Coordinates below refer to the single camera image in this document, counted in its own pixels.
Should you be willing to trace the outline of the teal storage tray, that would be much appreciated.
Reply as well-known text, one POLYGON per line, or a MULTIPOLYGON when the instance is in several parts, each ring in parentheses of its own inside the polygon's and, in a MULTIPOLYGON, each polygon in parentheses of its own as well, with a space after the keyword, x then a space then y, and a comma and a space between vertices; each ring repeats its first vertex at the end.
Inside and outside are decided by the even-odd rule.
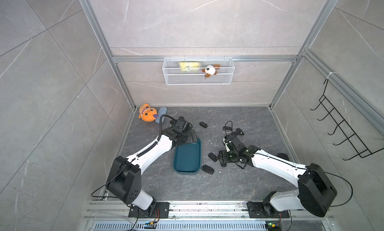
POLYGON ((181 175, 195 175, 202 165, 201 141, 175 148, 174 170, 181 175))

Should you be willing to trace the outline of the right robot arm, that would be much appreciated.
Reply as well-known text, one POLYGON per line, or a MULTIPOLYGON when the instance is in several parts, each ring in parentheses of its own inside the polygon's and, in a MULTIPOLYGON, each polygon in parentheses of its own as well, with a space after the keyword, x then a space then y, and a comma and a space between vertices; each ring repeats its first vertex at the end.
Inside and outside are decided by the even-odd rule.
POLYGON ((248 202, 251 212, 261 210, 267 217, 276 217, 289 210, 305 210, 322 218, 338 194, 327 173, 317 164, 294 163, 284 154, 275 156, 257 146, 245 146, 235 132, 225 135, 223 144, 226 149, 219 152, 221 164, 263 169, 295 186, 287 192, 270 192, 262 203, 248 202))

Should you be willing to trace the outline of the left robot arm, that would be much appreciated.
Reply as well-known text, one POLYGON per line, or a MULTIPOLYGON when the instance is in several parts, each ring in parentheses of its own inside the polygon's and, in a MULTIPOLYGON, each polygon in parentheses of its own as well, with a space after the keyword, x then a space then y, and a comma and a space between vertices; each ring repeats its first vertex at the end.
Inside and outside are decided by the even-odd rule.
POLYGON ((127 157, 118 156, 113 161, 106 182, 106 189, 126 205, 134 205, 146 216, 156 212, 156 199, 142 189, 142 174, 161 155, 171 149, 196 142, 193 125, 182 116, 170 118, 171 126, 163 128, 160 123, 158 136, 147 146, 127 157))

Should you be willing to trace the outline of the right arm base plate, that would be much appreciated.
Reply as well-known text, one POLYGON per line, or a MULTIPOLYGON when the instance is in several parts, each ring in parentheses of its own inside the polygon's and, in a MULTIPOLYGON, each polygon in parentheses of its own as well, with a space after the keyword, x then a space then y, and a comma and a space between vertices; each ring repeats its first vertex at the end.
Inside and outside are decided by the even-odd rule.
POLYGON ((283 218, 288 219, 290 214, 288 211, 278 212, 270 205, 262 202, 247 202, 247 209, 251 219, 266 219, 266 218, 283 218))

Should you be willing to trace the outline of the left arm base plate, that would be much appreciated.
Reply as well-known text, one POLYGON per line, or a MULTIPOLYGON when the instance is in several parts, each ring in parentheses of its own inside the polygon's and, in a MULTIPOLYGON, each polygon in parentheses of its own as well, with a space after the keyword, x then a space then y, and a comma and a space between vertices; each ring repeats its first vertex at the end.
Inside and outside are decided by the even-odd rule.
POLYGON ((169 211, 169 202, 158 202, 151 204, 146 210, 143 210, 137 206, 131 206, 129 211, 129 218, 166 219, 169 217, 169 211))

